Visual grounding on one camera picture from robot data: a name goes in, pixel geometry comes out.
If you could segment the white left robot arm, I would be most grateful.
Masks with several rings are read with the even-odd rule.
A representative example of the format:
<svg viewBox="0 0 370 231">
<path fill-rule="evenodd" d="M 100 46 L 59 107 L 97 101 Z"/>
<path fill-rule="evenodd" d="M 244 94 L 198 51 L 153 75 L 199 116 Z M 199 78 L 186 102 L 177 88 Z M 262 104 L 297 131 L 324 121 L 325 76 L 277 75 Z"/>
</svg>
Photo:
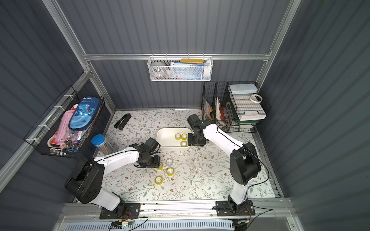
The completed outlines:
<svg viewBox="0 0 370 231">
<path fill-rule="evenodd" d="M 65 182 L 65 188 L 82 204 L 94 204 L 114 211 L 122 207 L 124 200 L 102 186 L 103 177 L 123 166 L 133 164 L 137 168 L 159 168 L 161 157 L 157 155 L 161 145 L 153 138 L 103 157 L 80 161 Z"/>
</svg>

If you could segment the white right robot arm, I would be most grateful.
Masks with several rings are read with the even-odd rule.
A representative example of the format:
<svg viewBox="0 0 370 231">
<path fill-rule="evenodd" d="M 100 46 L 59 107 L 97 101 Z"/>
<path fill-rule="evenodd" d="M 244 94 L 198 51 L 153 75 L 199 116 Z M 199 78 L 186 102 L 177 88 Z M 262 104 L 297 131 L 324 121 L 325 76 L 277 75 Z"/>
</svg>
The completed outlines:
<svg viewBox="0 0 370 231">
<path fill-rule="evenodd" d="M 242 205 L 247 200 L 252 180 L 262 169 L 255 146 L 232 138 L 212 121 L 201 120 L 196 114 L 190 115 L 187 122 L 192 129 L 188 134 L 189 145 L 204 146 L 211 141 L 230 158 L 230 174 L 235 183 L 228 201 L 233 206 Z"/>
</svg>

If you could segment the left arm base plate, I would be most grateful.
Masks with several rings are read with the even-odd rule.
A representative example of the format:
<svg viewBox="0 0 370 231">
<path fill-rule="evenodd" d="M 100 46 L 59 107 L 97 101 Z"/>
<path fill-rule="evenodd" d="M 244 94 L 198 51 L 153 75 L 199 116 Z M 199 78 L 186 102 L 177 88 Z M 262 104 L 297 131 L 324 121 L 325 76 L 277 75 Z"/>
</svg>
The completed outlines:
<svg viewBox="0 0 370 231">
<path fill-rule="evenodd" d="M 120 203 L 113 211 L 102 208 L 99 219 L 134 219 L 139 217 L 140 203 Z"/>
</svg>

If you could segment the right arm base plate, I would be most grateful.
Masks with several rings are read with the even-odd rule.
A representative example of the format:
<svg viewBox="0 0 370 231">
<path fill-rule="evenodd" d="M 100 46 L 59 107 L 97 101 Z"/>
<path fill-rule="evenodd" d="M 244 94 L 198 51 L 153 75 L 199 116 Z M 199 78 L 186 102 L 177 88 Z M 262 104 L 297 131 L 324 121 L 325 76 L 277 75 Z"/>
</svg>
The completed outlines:
<svg viewBox="0 0 370 231">
<path fill-rule="evenodd" d="M 219 217 L 252 216 L 256 214 L 251 200 L 247 200 L 240 205 L 236 205 L 232 201 L 216 201 L 213 209 L 216 210 Z"/>
</svg>

